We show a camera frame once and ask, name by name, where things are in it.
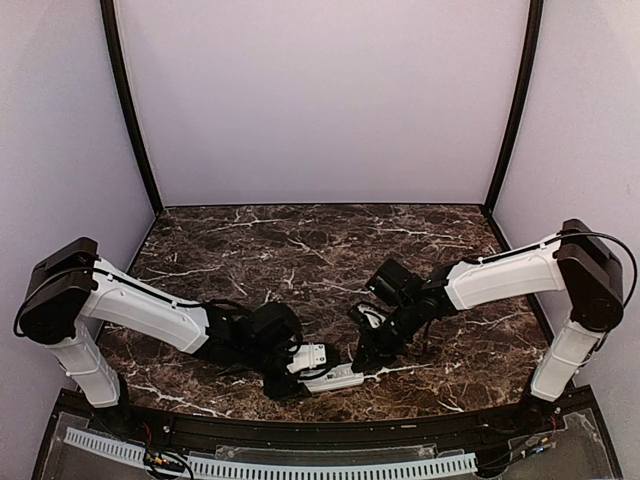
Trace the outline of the white remote control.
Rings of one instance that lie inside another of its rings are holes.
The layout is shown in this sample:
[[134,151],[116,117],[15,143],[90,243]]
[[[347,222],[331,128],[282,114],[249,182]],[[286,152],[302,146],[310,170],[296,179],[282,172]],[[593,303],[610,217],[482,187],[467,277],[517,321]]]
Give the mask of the white remote control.
[[311,379],[302,377],[300,381],[312,394],[341,390],[360,386],[364,383],[364,374],[356,373],[351,368],[351,363],[337,365],[322,377]]

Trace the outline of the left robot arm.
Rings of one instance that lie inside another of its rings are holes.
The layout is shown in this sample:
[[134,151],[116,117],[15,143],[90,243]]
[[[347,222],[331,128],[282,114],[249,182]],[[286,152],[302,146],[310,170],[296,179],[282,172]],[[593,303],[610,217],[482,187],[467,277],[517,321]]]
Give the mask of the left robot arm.
[[87,318],[127,327],[202,361],[243,366],[262,377],[271,399],[308,392],[294,365],[301,325],[289,307],[270,302],[250,310],[228,300],[171,296],[121,272],[98,255],[96,241],[80,237],[33,268],[13,333],[45,346],[120,436],[134,435],[141,415],[124,400],[126,385],[88,333]]

